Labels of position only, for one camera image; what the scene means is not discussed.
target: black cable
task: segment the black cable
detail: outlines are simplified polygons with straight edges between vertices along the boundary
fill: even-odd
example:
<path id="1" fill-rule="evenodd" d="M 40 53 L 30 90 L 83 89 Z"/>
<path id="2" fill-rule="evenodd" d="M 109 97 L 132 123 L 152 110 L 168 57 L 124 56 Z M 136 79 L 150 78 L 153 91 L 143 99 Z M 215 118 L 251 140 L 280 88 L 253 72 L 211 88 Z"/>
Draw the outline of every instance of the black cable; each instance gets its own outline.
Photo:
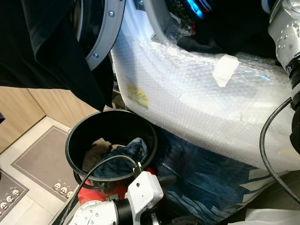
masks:
<path id="1" fill-rule="evenodd" d="M 98 167 L 100 167 L 101 165 L 103 165 L 103 164 L 107 163 L 108 161 L 111 161 L 111 160 L 113 160 L 113 159 L 115 159 L 115 158 L 125 158 L 125 159 L 129 160 L 130 162 L 132 162 L 133 165 L 136 164 L 136 162 L 135 162 L 132 158 L 130 158 L 130 157 L 128 157 L 128 156 L 123 156 L 123 155 L 113 156 L 113 157 L 110 157 L 110 158 L 108 158 L 108 159 L 106 159 L 106 160 L 101 161 L 100 163 L 98 163 L 93 169 L 91 169 L 91 171 L 88 172 L 88 174 L 87 174 L 87 175 L 84 177 L 84 179 L 82 180 L 81 184 L 78 186 L 76 192 L 74 193 L 74 196 L 72 197 L 72 199 L 70 200 L 70 202 L 69 202 L 68 205 L 67 205 L 67 209 L 66 209 L 66 211 L 65 211 L 65 213 L 64 213 L 64 215 L 63 215 L 63 217 L 61 218 L 60 224 L 59 224 L 59 225 L 63 225 L 63 224 L 64 224 L 64 222 L 65 222 L 65 220 L 66 220 L 66 218 L 67 218 L 67 215 L 68 215 L 69 212 L 71 211 L 72 205 L 73 205 L 73 203 L 74 203 L 74 201 L 75 201 L 77 195 L 79 194 L 79 191 L 81 190 L 81 188 L 83 187 L 83 185 L 85 184 L 85 182 L 86 182 L 86 180 L 89 178 L 89 176 L 90 176 L 90 175 L 91 175 Z"/>
<path id="2" fill-rule="evenodd" d="M 291 98 L 288 98 L 284 103 L 282 103 L 272 114 L 271 116 L 267 119 L 266 123 L 264 124 L 260 139 L 259 139 L 259 149 L 261 152 L 262 156 L 262 161 L 265 164 L 267 170 L 269 171 L 270 175 L 280 184 L 280 186 L 298 203 L 300 204 L 300 198 L 297 197 L 293 191 L 279 178 L 279 176 L 274 172 L 268 158 L 266 155 L 266 150 L 264 146 L 264 140 L 266 137 L 267 130 L 271 124 L 271 122 L 274 120 L 274 118 L 290 103 L 292 102 Z"/>

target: floor mat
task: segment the floor mat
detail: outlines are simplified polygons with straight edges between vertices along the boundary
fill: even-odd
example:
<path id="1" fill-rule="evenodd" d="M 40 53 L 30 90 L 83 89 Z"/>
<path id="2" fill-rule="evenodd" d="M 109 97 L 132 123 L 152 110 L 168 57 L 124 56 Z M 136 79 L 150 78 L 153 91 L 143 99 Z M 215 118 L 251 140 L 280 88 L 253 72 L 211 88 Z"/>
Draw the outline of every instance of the floor mat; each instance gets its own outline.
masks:
<path id="1" fill-rule="evenodd" d="M 0 169 L 0 222 L 27 192 L 28 188 Z"/>
<path id="2" fill-rule="evenodd" d="M 65 156 L 66 140 L 66 131 L 52 126 L 11 164 L 64 202 L 77 187 Z"/>

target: washing machine door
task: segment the washing machine door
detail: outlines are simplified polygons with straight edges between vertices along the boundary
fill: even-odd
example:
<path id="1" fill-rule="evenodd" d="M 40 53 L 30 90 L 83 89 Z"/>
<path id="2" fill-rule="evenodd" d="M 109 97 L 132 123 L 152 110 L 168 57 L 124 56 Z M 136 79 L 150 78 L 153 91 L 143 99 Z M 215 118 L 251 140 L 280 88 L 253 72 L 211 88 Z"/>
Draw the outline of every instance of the washing machine door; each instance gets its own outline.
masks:
<path id="1" fill-rule="evenodd" d="M 91 70 L 113 47 L 121 27 L 125 1 L 75 0 L 70 20 Z"/>

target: wooden cabinet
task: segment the wooden cabinet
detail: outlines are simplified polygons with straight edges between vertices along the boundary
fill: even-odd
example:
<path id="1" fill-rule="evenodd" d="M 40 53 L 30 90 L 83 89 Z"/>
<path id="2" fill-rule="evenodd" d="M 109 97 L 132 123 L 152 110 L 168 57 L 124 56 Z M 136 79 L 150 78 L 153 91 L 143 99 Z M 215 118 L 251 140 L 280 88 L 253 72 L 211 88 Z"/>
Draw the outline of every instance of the wooden cabinet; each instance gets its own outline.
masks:
<path id="1" fill-rule="evenodd" d="M 98 112 L 69 90 L 28 89 L 47 116 L 74 127 L 85 117 Z"/>
<path id="2" fill-rule="evenodd" d="M 0 87 L 0 153 L 39 122 L 45 113 L 27 89 Z"/>

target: yellow label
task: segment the yellow label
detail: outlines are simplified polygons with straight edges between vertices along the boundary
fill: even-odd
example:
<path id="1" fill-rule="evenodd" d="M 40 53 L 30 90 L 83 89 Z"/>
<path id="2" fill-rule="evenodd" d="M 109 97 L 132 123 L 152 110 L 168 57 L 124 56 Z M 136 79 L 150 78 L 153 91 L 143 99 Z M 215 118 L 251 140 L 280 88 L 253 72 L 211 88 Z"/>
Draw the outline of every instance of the yellow label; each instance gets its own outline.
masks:
<path id="1" fill-rule="evenodd" d="M 131 100 L 148 109 L 148 98 L 145 92 L 138 88 L 134 83 L 127 85 L 127 96 Z"/>

